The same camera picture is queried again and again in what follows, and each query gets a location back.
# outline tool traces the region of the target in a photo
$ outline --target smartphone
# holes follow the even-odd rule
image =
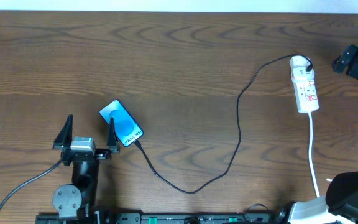
[[[110,117],[114,118],[114,127],[118,139],[127,147],[143,136],[143,130],[128,113],[119,100],[114,100],[100,110],[100,115],[110,125]]]

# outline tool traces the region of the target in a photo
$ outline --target wooden table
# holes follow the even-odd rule
[[[145,131],[155,168],[186,190],[224,172],[238,140],[235,102],[263,63],[312,59],[320,109],[314,164],[320,192],[358,170],[358,81],[332,71],[358,45],[358,15],[0,11],[0,202],[58,161],[67,115],[74,135],[105,146],[99,110],[119,98]],[[314,197],[308,116],[296,110],[288,60],[263,69],[240,101],[242,144],[227,176],[195,195],[161,182],[135,146],[99,172],[98,204],[143,212],[242,212]],[[54,212],[60,166],[8,201],[0,223]]]

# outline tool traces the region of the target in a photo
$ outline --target white power adapter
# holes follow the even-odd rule
[[[310,62],[303,56],[294,56],[290,60],[291,79],[295,89],[296,105],[299,113],[310,113],[319,108],[316,86],[314,85],[314,70],[306,71]]]

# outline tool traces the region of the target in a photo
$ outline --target white power cord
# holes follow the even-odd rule
[[[313,167],[313,119],[311,118],[311,112],[308,113],[309,115],[309,126],[310,126],[310,140],[309,140],[309,166],[311,172],[311,179],[313,180],[314,191],[316,192],[316,197],[320,197],[320,193],[318,191],[316,174],[314,172]]]

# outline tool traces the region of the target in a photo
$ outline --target wood grain surface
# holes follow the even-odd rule
[[[59,159],[52,142],[68,114],[74,135],[105,146],[99,110],[119,98],[145,131],[155,168],[185,190],[224,172],[238,140],[235,102],[265,62],[312,59],[320,109],[314,159],[321,194],[358,170],[358,81],[331,62],[358,45],[358,15],[0,11],[0,202]],[[135,146],[102,161],[97,201],[115,210],[242,212],[314,197],[308,117],[296,110],[288,60],[266,67],[240,100],[242,144],[227,176],[183,195]],[[60,166],[8,201],[0,223],[54,212]]]

